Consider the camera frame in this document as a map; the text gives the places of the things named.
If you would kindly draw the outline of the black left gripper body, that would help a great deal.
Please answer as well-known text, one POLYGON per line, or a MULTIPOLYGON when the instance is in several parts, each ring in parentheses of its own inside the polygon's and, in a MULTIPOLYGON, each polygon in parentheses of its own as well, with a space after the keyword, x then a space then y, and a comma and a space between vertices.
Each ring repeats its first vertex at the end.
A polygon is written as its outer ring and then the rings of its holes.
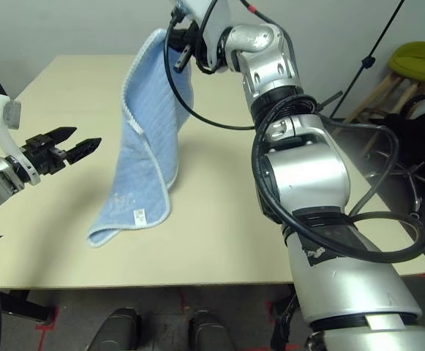
POLYGON ((67 137, 56 134, 39 134, 26 140, 23 154, 34 166, 39 175, 55 174, 66 167, 65 152, 57 149, 56 145, 67 137))

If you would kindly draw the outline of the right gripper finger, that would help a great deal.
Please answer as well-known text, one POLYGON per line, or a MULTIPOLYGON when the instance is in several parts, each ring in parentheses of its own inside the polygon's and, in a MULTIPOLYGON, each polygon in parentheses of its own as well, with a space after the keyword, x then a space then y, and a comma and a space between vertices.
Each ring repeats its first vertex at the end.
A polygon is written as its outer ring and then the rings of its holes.
POLYGON ((192 57, 192 46, 186 45, 185 48, 181 51, 180 56, 176 60, 173 70, 175 72, 183 72, 186 66, 189 63, 189 60, 192 57))

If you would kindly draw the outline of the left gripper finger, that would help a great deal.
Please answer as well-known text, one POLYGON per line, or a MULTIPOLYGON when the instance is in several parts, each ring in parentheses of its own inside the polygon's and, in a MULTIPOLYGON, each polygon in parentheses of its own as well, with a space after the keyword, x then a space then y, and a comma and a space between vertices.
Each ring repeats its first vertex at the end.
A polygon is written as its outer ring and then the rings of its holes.
POLYGON ((67 140, 75 131, 76 127, 59 127, 49 132, 49 137, 54 143, 62 143, 67 140))
POLYGON ((66 151, 66 160, 68 163, 76 163, 85 158, 89 154, 96 151, 100 145, 102 138, 89 138, 78 143, 74 148, 66 151))

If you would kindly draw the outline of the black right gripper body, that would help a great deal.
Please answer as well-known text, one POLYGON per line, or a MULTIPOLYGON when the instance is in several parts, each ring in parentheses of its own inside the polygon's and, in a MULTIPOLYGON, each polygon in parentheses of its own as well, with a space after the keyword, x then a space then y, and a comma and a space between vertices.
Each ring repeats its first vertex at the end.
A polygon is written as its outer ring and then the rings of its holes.
POLYGON ((171 21, 168 24, 168 34, 166 35, 166 42, 168 43, 167 52, 167 62, 170 62, 173 52, 181 53, 186 46, 190 46, 192 51, 192 56, 196 61, 202 61, 202 49, 197 48, 197 40, 199 35, 199 25, 196 21, 192 21, 190 25, 185 29, 175 29, 177 23, 171 21))

